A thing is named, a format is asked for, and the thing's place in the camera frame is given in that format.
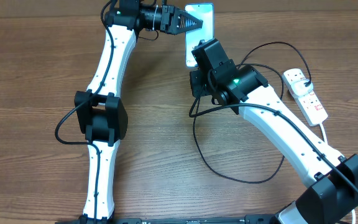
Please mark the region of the Samsung Galaxy smartphone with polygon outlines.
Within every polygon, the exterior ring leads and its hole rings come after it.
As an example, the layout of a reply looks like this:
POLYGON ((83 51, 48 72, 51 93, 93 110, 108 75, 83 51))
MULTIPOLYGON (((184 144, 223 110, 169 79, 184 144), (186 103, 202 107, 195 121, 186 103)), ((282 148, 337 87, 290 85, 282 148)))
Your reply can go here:
POLYGON ((198 66, 191 51, 201 41, 207 42, 214 38, 214 4, 211 2, 187 4, 185 11, 203 21, 200 29, 191 30, 185 34, 185 64, 191 68, 198 66))

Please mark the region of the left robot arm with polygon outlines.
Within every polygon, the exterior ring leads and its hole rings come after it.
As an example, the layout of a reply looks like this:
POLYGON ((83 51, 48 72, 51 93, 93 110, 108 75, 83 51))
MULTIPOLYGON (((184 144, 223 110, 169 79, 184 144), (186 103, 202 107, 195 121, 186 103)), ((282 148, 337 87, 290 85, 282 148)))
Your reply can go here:
POLYGON ((177 35, 203 26, 201 19, 166 3, 111 1, 108 6, 101 15, 106 39, 98 69, 86 91, 75 95, 80 130, 89 150, 88 196, 77 223, 112 223, 115 161, 128 125, 121 86, 139 32, 177 35))

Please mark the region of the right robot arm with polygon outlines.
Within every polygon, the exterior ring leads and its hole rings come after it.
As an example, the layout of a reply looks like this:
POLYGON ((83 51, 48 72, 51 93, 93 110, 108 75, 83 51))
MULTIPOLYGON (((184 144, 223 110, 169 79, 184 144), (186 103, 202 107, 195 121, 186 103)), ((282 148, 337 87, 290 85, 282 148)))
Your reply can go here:
POLYGON ((254 66, 237 66, 219 40, 191 51, 198 69, 190 73, 196 101, 212 96, 214 108, 230 108, 257 127, 289 161, 306 191, 265 223, 338 223, 358 207, 358 155, 345 157, 317 137, 282 102, 254 66))

